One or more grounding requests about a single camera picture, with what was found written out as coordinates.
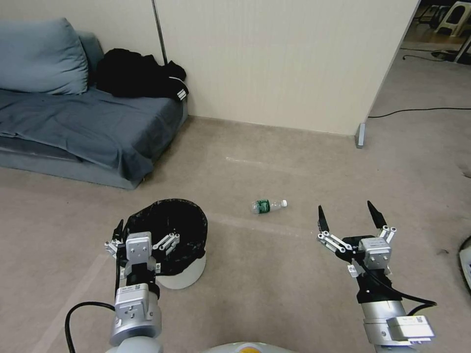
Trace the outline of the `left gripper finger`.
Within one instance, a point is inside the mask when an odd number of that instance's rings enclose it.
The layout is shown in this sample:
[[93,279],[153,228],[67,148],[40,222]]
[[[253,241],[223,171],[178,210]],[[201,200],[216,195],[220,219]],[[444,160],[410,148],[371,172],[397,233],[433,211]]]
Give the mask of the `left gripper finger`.
[[179,244],[181,235],[175,229],[163,236],[157,243],[153,244],[152,256],[155,259],[164,259],[172,253]]
[[125,249],[123,219],[120,220],[117,227],[112,232],[111,240],[105,241],[104,247],[112,257],[118,257],[121,249]]

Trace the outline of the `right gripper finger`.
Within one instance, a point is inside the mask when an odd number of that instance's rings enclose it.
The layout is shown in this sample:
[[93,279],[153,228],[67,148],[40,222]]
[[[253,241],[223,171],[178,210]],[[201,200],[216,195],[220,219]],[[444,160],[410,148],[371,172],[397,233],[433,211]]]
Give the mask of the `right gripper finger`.
[[386,241],[387,244],[390,244],[393,237],[397,233],[397,229],[395,227],[388,226],[383,214],[373,205],[371,201],[367,201],[367,207],[369,209],[373,223],[378,230],[377,237],[382,238]]
[[319,233],[317,235],[318,242],[320,242],[325,248],[329,249],[333,253],[346,253],[346,251],[348,250],[348,244],[330,232],[321,205],[318,206],[317,224],[319,229]]

